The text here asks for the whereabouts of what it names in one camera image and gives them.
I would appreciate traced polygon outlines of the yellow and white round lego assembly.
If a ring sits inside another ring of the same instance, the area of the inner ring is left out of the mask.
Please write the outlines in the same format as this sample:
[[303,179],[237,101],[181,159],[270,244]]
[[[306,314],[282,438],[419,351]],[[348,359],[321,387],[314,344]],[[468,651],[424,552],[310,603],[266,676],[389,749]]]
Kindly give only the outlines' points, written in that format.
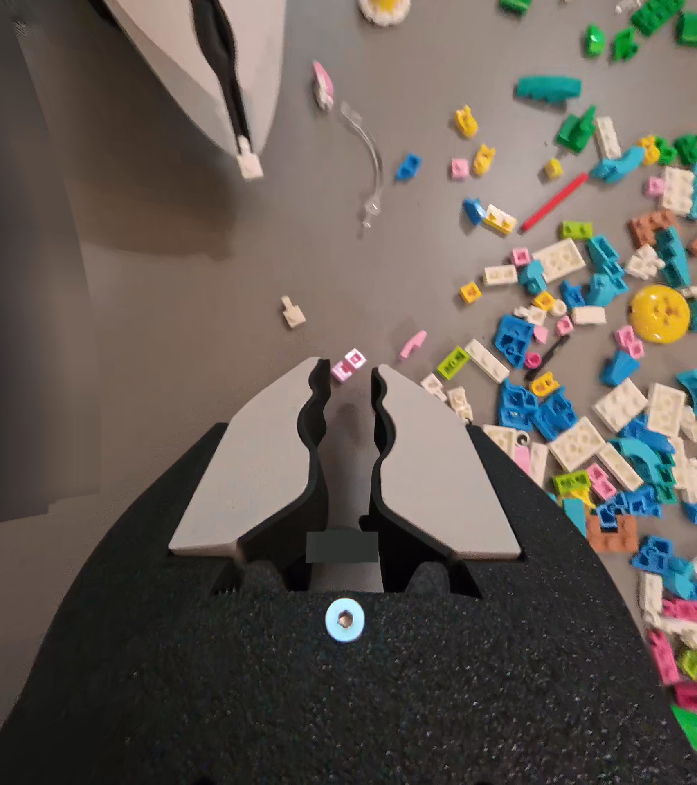
[[376,27],[400,25],[411,11],[411,1],[357,1],[366,21]]

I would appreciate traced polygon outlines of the pile of mixed lego pieces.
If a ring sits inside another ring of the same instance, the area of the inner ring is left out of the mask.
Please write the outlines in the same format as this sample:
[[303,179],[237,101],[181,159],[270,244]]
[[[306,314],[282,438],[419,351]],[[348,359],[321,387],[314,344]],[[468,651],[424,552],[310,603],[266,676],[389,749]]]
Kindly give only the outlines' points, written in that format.
[[[589,178],[610,184],[661,166],[644,187],[658,208],[628,224],[633,253],[622,264],[595,230],[536,252],[513,248],[482,283],[518,283],[531,303],[500,319],[496,353],[476,339],[463,348],[499,385],[484,432],[596,553],[629,556],[646,647],[697,755],[697,368],[640,387],[634,375],[658,344],[638,338],[627,319],[638,290],[661,284],[689,304],[684,337],[697,334],[697,133],[643,137],[622,152],[605,135],[608,117],[596,131],[605,157]],[[471,423],[463,388],[445,381],[436,372],[422,387]]]

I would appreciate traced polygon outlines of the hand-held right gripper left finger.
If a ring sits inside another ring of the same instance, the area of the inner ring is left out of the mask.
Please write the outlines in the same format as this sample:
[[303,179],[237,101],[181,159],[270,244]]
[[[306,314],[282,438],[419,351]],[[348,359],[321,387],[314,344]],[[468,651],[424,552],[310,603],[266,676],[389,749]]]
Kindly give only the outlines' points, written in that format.
[[328,359],[309,357],[245,404],[227,424],[169,551],[268,561],[288,589],[307,590],[307,536],[328,522],[318,448],[330,396]]

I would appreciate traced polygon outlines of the green lego plant piece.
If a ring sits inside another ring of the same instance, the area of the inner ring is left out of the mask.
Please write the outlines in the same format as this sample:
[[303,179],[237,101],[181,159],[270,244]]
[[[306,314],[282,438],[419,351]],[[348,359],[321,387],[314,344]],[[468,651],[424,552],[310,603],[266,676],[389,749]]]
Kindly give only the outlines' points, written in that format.
[[584,114],[570,114],[562,123],[555,142],[574,155],[579,155],[588,145],[596,130],[596,105],[592,104]]

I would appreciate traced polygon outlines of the yellow round lego dome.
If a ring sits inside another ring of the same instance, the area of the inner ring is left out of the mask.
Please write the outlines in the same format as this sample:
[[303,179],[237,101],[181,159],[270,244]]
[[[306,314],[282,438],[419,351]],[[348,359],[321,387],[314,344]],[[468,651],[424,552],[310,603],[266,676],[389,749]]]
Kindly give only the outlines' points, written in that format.
[[688,332],[691,310],[687,300],[676,289],[651,284],[639,289],[632,297],[627,319],[643,341],[671,345]]

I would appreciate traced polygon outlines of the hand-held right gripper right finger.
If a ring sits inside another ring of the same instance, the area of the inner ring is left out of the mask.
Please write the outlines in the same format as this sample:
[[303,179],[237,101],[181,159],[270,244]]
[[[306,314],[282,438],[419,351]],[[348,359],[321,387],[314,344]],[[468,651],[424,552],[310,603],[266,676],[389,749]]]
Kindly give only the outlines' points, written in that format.
[[466,425],[388,365],[371,372],[373,439],[366,529],[378,536],[384,592],[404,592],[422,564],[447,590],[477,592],[468,564],[517,561],[522,547]]

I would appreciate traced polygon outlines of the red lego rod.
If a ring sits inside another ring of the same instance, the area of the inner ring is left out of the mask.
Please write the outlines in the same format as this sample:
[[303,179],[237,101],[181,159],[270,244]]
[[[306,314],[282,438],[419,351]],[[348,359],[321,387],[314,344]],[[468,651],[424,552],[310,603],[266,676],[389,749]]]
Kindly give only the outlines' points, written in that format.
[[545,202],[540,208],[534,211],[533,214],[526,218],[520,224],[519,233],[523,235],[532,230],[545,217],[550,215],[552,211],[556,210],[564,201],[575,194],[586,182],[588,182],[588,180],[589,172],[584,171],[579,173],[579,175],[574,177],[559,192],[552,196],[550,200]]

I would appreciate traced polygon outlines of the teal curved lego piece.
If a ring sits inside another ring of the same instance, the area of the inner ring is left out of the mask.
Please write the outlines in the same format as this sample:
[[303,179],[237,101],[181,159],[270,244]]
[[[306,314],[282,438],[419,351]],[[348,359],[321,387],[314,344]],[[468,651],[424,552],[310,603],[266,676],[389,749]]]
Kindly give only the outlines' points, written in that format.
[[519,78],[515,96],[549,104],[565,103],[582,94],[582,80],[564,75],[530,74]]

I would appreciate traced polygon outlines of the clear curved lego tube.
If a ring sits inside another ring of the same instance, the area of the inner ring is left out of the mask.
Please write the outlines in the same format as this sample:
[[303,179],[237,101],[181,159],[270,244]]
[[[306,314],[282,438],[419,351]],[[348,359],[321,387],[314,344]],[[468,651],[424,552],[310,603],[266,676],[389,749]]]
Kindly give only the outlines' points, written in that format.
[[373,164],[373,190],[363,206],[363,229],[370,229],[373,220],[381,213],[381,201],[384,186],[384,167],[378,143],[366,129],[363,118],[347,102],[342,102],[340,111],[345,123],[352,132],[364,143]]

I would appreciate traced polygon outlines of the pink lego stud pair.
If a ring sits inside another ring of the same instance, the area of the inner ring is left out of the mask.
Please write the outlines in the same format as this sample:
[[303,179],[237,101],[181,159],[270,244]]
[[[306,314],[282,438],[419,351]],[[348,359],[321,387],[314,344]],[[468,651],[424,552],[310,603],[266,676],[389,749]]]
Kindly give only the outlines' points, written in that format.
[[331,368],[331,375],[337,383],[343,384],[365,364],[366,358],[357,348],[354,348]]

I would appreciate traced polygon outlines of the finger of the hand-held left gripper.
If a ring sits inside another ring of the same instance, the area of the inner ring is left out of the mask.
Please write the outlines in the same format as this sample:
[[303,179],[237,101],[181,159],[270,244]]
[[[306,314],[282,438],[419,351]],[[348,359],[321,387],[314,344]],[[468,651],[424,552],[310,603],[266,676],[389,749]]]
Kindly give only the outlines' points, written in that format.
[[183,113],[215,146],[237,152],[224,91],[198,43],[189,1],[106,1]]
[[244,138],[262,152],[283,72],[285,1],[205,1],[204,59],[211,83],[208,134],[225,152]]

